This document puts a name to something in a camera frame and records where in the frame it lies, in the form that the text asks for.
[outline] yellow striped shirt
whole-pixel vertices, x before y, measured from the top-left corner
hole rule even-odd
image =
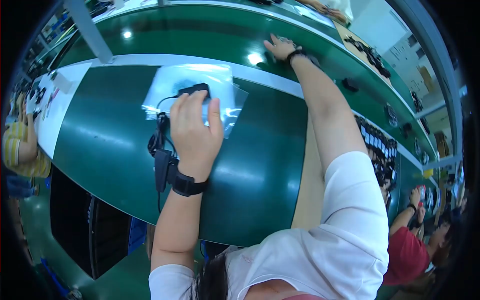
[[[9,129],[5,130],[2,138],[2,159],[5,166],[18,175],[46,178],[50,173],[50,158],[37,149],[36,159],[19,164],[20,142],[27,142],[27,126],[20,122],[14,122]]]

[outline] blue crate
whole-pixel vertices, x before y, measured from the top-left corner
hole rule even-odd
[[[145,242],[147,236],[147,223],[132,217],[130,224],[130,234],[128,237],[128,253],[130,255],[135,249]]]

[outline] white glove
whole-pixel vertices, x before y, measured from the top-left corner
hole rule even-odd
[[[33,114],[33,112],[35,111],[36,104],[35,104],[34,99],[35,99],[35,95],[32,97],[32,99],[27,99],[26,100],[26,105],[25,105],[25,114],[26,115]]]

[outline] plastic bag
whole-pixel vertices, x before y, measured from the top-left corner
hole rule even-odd
[[[159,112],[165,112],[169,116],[170,107],[179,90],[201,83],[207,84],[210,92],[210,98],[202,104],[204,124],[208,126],[208,103],[211,98],[218,97],[224,137],[228,138],[248,96],[247,92],[233,83],[228,65],[183,64],[158,68],[142,104],[142,109],[146,112],[145,118],[155,120]]]

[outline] red shirt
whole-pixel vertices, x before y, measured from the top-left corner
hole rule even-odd
[[[425,244],[417,239],[407,227],[402,227],[388,239],[387,273],[383,284],[405,284],[422,274],[430,264]]]

